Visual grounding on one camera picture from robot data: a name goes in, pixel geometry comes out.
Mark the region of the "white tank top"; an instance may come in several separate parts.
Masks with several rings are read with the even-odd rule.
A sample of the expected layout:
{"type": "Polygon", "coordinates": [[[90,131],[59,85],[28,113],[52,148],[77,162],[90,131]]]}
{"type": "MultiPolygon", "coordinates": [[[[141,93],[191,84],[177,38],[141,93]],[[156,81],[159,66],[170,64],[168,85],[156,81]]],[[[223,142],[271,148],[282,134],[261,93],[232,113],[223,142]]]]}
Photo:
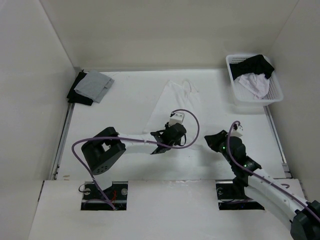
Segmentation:
{"type": "MultiPolygon", "coordinates": [[[[153,112],[143,129],[143,133],[155,132],[164,128],[165,123],[169,121],[170,113],[177,109],[185,109],[192,112],[197,118],[199,125],[203,125],[203,106],[201,94],[198,87],[188,79],[184,79],[181,84],[168,81],[155,105],[153,112]]],[[[201,137],[203,128],[198,130],[196,120],[188,113],[184,113],[183,126],[186,129],[187,144],[190,144],[196,134],[199,136],[196,142],[189,148],[199,150],[201,148],[201,137]]]]}

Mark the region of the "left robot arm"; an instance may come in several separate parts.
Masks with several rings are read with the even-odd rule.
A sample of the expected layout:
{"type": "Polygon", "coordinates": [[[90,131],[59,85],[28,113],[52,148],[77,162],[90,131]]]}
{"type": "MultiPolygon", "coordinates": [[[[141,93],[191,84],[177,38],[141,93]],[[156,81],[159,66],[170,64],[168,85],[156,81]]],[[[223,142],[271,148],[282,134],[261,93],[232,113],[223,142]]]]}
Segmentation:
{"type": "Polygon", "coordinates": [[[112,183],[106,172],[123,155],[128,154],[163,154],[173,147],[181,147],[181,139],[186,139],[187,130],[180,123],[166,126],[142,135],[125,135],[116,132],[114,127],[107,127],[98,133],[94,140],[88,140],[81,151],[97,185],[95,193],[100,199],[112,195],[112,183]]]}

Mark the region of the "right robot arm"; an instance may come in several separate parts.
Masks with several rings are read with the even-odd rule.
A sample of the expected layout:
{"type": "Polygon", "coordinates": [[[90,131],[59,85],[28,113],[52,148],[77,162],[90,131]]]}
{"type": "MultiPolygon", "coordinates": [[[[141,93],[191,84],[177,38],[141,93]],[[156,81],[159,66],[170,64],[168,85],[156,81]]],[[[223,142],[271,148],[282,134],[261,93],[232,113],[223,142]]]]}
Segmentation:
{"type": "Polygon", "coordinates": [[[208,147],[224,156],[235,177],[232,192],[248,197],[272,213],[289,230],[294,240],[320,238],[320,203],[293,194],[250,158],[237,136],[225,130],[204,137],[208,147]]]}

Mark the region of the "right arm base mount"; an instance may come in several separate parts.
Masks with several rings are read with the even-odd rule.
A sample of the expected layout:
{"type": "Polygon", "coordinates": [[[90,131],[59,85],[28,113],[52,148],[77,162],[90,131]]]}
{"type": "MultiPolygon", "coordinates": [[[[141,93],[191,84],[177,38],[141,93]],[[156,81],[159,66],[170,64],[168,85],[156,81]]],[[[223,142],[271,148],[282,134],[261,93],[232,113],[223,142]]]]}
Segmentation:
{"type": "Polygon", "coordinates": [[[262,205],[245,195],[243,187],[236,186],[231,181],[218,181],[215,186],[219,210],[265,210],[262,205]]]}

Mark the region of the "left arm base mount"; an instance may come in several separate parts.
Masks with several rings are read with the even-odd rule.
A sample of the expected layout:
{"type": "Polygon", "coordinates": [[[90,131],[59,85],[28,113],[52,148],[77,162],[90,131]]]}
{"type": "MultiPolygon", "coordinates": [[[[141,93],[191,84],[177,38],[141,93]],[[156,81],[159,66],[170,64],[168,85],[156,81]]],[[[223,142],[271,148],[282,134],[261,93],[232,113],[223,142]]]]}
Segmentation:
{"type": "Polygon", "coordinates": [[[104,190],[104,194],[114,206],[112,208],[93,182],[85,182],[78,188],[78,192],[82,194],[80,209],[82,211],[125,211],[128,187],[127,181],[113,181],[111,187],[104,190]]]}

